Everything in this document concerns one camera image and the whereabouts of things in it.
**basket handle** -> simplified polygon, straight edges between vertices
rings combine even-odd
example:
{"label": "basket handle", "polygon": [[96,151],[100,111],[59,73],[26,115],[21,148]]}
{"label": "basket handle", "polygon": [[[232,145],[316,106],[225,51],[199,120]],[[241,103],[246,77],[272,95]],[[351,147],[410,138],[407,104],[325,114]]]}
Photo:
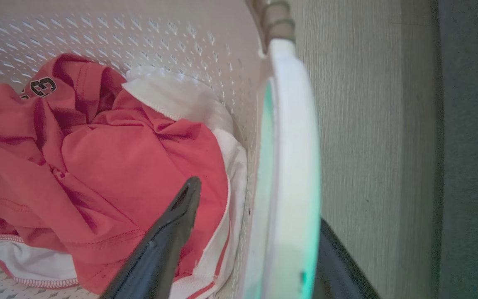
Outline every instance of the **basket handle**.
{"label": "basket handle", "polygon": [[277,171],[263,291],[270,298],[309,299],[320,233],[321,163],[315,99],[293,42],[273,39],[268,54],[273,68]]}
{"label": "basket handle", "polygon": [[265,49],[275,38],[295,41],[295,23],[290,16],[290,5],[286,0],[248,0],[258,19]]}

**beige wall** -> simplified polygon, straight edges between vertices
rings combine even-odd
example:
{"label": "beige wall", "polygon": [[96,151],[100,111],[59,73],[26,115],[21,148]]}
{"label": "beige wall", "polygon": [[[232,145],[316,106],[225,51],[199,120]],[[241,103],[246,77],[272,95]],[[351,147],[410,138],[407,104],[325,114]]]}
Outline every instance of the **beige wall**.
{"label": "beige wall", "polygon": [[322,215],[384,299],[432,296],[430,0],[290,0],[317,99]]}

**white laundry basket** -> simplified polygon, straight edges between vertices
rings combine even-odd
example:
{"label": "white laundry basket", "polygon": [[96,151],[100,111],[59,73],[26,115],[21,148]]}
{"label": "white laundry basket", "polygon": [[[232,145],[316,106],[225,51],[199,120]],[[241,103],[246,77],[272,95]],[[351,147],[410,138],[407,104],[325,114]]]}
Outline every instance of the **white laundry basket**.
{"label": "white laundry basket", "polygon": [[[124,74],[151,65],[209,85],[248,155],[233,274],[216,298],[308,298],[315,274],[320,157],[307,72],[278,0],[0,0],[0,83],[21,90],[48,59],[87,56]],[[36,289],[0,269],[0,298],[92,298]]]}

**white cloth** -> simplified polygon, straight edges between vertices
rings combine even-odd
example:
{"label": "white cloth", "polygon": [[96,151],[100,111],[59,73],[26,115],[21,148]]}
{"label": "white cloth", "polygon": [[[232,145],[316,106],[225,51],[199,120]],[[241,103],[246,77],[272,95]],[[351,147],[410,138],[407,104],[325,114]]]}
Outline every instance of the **white cloth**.
{"label": "white cloth", "polygon": [[0,260],[16,282],[38,288],[78,284],[70,254],[26,245],[13,235],[0,235]]}
{"label": "white cloth", "polygon": [[231,115],[207,85],[152,66],[130,70],[127,81],[123,88],[143,104],[175,121],[204,123],[219,144],[229,183],[226,211],[193,275],[174,282],[170,294],[171,299],[210,297],[233,271],[246,197],[246,151],[234,138]]}

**printed number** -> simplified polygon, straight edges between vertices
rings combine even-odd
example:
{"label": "printed number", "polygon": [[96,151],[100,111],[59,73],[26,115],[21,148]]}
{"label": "printed number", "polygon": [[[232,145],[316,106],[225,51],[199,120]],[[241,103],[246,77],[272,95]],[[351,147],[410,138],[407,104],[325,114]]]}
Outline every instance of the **printed number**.
{"label": "printed number", "polygon": [[31,90],[36,93],[36,95],[45,97],[56,90],[56,83],[53,79],[46,76],[40,80],[32,81]]}

